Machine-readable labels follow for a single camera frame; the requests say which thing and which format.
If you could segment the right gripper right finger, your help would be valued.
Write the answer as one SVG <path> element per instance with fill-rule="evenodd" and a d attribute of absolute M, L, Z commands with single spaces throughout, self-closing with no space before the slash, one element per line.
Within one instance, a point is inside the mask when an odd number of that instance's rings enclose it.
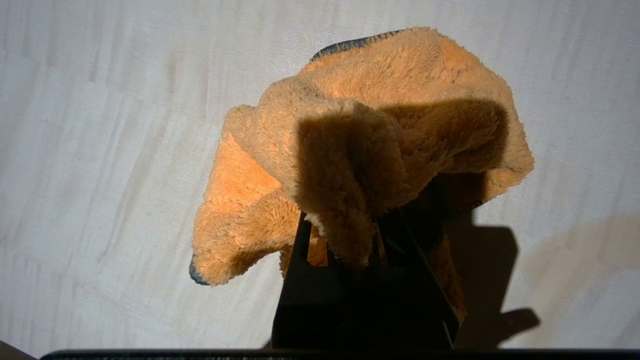
<path fill-rule="evenodd" d="M 393 349 L 451 350 L 460 327 L 402 210 L 377 221 L 375 244 L 361 280 L 375 315 L 375 340 Z"/>

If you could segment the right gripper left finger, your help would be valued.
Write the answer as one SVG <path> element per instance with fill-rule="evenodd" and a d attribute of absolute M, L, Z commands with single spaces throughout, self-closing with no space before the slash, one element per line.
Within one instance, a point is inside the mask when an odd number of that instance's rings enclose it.
<path fill-rule="evenodd" d="M 278 350 L 355 350 L 361 348 L 354 323 L 352 272 L 330 249 L 326 266 L 307 259 L 313 225 L 302 212 L 279 295 L 271 347 Z"/>

